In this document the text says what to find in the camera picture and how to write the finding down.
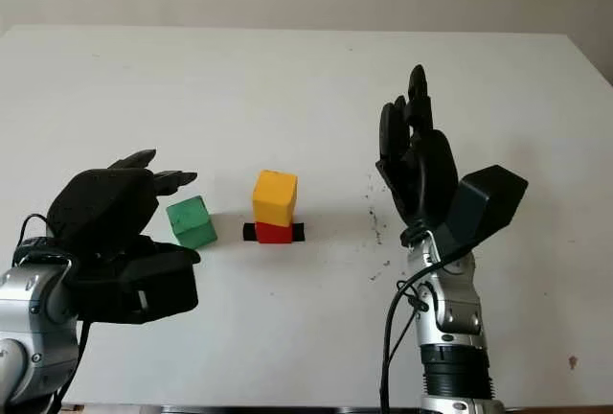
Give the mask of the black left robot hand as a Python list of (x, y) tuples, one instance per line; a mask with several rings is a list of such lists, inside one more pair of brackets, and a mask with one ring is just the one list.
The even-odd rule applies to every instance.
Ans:
[(52, 202), (47, 219), (62, 247), (85, 264), (109, 262), (135, 244), (156, 212), (196, 172), (153, 172), (155, 149), (143, 149), (107, 168), (76, 174)]

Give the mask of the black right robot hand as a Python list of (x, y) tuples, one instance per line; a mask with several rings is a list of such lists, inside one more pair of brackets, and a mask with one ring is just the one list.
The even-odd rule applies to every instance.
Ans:
[(400, 235), (403, 246), (420, 242), (444, 222), (458, 173), (446, 136), (434, 128), (426, 75), (420, 64), (410, 73), (407, 95), (382, 107), (375, 165), (406, 224)]

